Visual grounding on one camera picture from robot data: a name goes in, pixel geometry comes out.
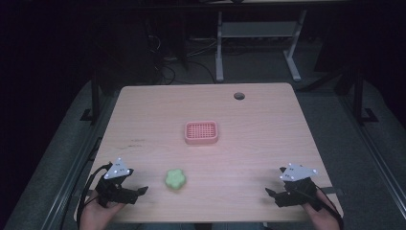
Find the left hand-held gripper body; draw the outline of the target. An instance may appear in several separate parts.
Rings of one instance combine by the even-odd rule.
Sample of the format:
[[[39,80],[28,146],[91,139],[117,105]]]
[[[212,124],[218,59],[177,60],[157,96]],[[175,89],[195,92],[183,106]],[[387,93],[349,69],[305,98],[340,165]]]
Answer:
[[[99,194],[99,204],[106,208],[109,202],[134,204],[139,196],[136,190],[126,189],[123,182],[133,174],[121,157],[111,163],[107,172],[99,180],[96,191]]]

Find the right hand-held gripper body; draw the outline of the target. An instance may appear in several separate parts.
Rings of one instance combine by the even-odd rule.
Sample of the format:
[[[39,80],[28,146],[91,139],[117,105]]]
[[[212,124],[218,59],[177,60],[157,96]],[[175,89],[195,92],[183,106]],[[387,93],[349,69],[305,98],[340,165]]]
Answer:
[[[275,203],[279,207],[308,203],[315,211],[322,209],[316,196],[316,185],[311,179],[318,174],[317,170],[289,163],[286,167],[281,167],[281,172],[280,180],[284,183],[285,191],[274,194]]]

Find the grey metal desk frame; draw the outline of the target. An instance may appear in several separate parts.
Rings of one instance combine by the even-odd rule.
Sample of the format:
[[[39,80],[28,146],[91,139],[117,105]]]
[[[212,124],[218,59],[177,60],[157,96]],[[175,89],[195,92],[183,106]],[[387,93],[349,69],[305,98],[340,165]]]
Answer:
[[[289,41],[282,51],[293,81],[302,80],[295,63],[294,53],[305,23],[307,10],[301,10],[296,20],[290,21],[230,21],[226,20],[224,13],[217,14],[216,23],[216,49],[215,49],[215,80],[224,82],[223,42],[229,40],[258,41],[266,40]]]

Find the black metal stand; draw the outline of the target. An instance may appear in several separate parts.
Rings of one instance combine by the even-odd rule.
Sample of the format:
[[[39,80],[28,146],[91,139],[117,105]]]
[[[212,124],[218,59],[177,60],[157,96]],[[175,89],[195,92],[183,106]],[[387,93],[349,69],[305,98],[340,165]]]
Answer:
[[[98,82],[97,71],[94,70],[91,76],[91,107],[86,108],[80,119],[82,121],[90,122],[92,125],[96,123],[100,116],[100,89]]]
[[[359,69],[355,72],[353,86],[352,114],[358,124],[377,123],[378,119],[370,108],[363,106],[364,78]]]

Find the person's left hand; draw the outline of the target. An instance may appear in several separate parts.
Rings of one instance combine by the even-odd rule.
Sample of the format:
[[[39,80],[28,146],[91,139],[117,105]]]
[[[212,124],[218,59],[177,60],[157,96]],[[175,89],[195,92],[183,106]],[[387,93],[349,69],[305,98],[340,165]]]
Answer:
[[[113,219],[123,208],[123,203],[109,203],[107,208],[98,203],[99,194],[93,191],[86,200],[80,216],[79,230],[105,230],[111,219]]]

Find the pink soap dish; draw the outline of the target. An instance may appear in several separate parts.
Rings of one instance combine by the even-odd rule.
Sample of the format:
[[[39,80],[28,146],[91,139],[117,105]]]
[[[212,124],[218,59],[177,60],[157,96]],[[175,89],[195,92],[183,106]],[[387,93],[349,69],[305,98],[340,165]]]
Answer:
[[[214,121],[188,122],[184,130],[188,145],[209,145],[218,141],[217,123]]]

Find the green flower-shaped soap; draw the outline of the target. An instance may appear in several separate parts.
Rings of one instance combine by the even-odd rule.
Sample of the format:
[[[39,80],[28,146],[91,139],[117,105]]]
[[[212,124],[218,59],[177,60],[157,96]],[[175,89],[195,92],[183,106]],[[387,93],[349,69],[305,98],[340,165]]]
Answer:
[[[186,176],[181,169],[169,170],[165,182],[169,188],[179,190],[185,185]]]

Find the person's right hand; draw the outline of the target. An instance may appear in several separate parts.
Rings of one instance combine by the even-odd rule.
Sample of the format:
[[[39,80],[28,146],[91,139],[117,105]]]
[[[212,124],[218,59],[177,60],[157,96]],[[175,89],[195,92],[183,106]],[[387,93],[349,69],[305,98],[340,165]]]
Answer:
[[[334,210],[334,205],[320,189],[317,190],[316,196]],[[340,230],[338,220],[325,208],[315,211],[309,203],[302,205],[302,207],[309,216],[315,230]]]

